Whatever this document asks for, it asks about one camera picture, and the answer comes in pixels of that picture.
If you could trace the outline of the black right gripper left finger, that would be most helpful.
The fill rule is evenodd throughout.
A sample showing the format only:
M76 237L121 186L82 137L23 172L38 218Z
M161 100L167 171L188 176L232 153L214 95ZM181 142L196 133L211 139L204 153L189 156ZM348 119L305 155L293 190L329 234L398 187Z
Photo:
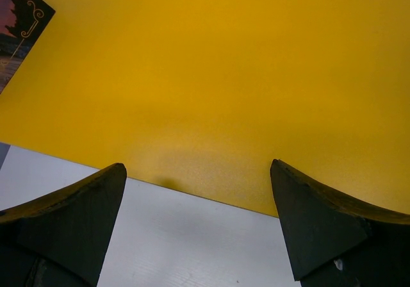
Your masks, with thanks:
M1 211L1 286L97 286L127 171L114 163Z

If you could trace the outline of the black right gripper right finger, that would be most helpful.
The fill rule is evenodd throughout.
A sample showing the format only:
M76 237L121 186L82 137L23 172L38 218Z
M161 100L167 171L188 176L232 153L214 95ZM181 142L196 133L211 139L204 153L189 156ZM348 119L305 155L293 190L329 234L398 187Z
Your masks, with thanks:
M301 286L409 286L409 215L378 207L274 160L270 178Z

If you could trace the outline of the Jane Eyre book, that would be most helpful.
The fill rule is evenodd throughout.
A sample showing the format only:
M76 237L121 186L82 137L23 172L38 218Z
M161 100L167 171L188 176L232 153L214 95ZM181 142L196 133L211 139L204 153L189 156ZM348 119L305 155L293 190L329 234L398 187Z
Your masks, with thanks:
M54 15L55 10L44 0L1 0L1 90Z

